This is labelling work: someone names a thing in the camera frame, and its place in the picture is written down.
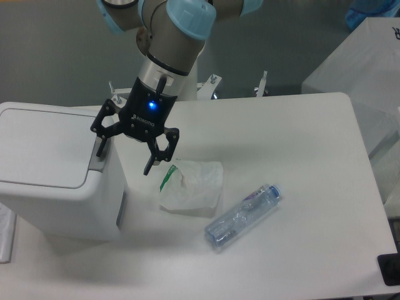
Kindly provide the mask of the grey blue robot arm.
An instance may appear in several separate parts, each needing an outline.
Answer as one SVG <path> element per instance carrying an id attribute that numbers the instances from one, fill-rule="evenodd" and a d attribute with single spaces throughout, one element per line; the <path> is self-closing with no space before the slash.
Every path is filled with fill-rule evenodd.
<path id="1" fill-rule="evenodd" d="M 151 156 L 144 168 L 170 161 L 179 129 L 165 126 L 193 65 L 210 37 L 214 23 L 258 10 L 262 1 L 98 1 L 109 29 L 123 33 L 144 29 L 149 39 L 145 60 L 119 107 L 112 99 L 101 106 L 91 131 L 101 140 L 100 156 L 109 139 L 124 134 L 146 143 Z"/>

